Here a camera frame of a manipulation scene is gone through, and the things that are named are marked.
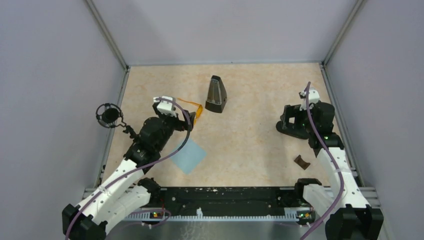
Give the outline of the black glasses case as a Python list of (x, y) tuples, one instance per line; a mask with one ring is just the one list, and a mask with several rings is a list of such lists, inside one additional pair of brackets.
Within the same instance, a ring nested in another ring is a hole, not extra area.
[(288, 123), (288, 125), (284, 125), (282, 121), (278, 121), (275, 125), (276, 130), (282, 134), (307, 140), (309, 138), (308, 132), (302, 126), (295, 126), (293, 123)]

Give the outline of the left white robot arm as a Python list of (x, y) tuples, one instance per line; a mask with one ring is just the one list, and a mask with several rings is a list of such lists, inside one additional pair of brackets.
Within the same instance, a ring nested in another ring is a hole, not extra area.
[(106, 181), (77, 205), (68, 204), (62, 210), (67, 240), (104, 240), (135, 209), (156, 206), (161, 198), (160, 186), (145, 175), (185, 147), (197, 119), (196, 112), (183, 109), (174, 98), (158, 97), (152, 105), (156, 115), (147, 118), (135, 132), (117, 105), (104, 103), (101, 108), (103, 113), (95, 113), (98, 123), (107, 129), (122, 127), (132, 144)]

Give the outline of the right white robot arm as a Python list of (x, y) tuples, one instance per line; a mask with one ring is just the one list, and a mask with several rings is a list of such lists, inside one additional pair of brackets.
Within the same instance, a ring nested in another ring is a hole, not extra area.
[(312, 206), (318, 219), (308, 224), (301, 236), (306, 240), (324, 226), (328, 240), (377, 240), (384, 223), (379, 208), (373, 208), (362, 194), (347, 160), (341, 137), (334, 132), (335, 108), (318, 101), (308, 110), (302, 105), (286, 105), (276, 124), (279, 132), (307, 140), (325, 170), (333, 196), (315, 178), (300, 178), (293, 192), (299, 206)]

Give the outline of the blue cleaning cloth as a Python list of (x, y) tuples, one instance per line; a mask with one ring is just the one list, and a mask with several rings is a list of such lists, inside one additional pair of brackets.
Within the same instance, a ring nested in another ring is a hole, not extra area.
[(206, 157), (206, 155), (207, 152), (189, 138), (184, 147), (171, 157), (171, 161), (184, 174), (188, 175)]

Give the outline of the black metronome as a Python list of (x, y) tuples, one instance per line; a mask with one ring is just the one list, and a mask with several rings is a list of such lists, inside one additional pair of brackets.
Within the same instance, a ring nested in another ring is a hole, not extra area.
[(228, 95), (221, 77), (212, 75), (209, 83), (205, 109), (221, 114), (228, 101)]

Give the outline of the small brown holder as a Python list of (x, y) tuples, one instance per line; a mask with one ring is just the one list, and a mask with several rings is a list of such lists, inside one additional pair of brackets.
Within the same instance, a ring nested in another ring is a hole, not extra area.
[(305, 161), (300, 154), (293, 161), (303, 170), (306, 170), (311, 165), (309, 162)]

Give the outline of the black microphone on tripod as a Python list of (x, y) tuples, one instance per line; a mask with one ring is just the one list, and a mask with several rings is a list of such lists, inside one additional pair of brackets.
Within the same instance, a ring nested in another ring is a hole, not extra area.
[(95, 111), (95, 117), (97, 122), (104, 128), (115, 129), (117, 127), (122, 127), (124, 128), (123, 132), (129, 134), (131, 139), (137, 137), (135, 130), (124, 122), (124, 114), (116, 104), (101, 104)]

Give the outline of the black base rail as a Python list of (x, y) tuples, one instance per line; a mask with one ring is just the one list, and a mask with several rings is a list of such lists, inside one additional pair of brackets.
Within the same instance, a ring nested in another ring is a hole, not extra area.
[(313, 221), (313, 207), (300, 200), (294, 187), (163, 187), (148, 208), (165, 209), (172, 216), (287, 217)]

